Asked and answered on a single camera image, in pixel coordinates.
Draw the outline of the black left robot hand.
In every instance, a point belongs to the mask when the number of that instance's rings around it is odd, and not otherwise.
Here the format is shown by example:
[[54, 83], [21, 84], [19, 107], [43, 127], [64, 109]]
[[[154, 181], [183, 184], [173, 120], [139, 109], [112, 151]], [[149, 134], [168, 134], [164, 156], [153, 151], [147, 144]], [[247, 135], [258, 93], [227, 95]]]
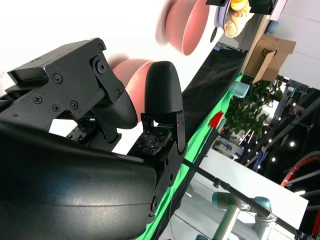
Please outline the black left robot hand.
[[277, 2], [277, 0], [207, 0], [206, 4], [219, 7], [226, 7], [230, 4], [231, 8], [237, 11], [248, 3], [251, 13], [271, 15]]

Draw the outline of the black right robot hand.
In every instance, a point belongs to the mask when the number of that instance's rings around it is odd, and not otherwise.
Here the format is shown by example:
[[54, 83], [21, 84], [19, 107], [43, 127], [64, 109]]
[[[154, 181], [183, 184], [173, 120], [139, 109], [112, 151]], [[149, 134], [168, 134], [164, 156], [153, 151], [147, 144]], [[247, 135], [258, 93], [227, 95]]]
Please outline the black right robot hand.
[[180, 81], [148, 69], [137, 115], [100, 38], [8, 74], [0, 98], [0, 237], [133, 240], [155, 219], [187, 150]]

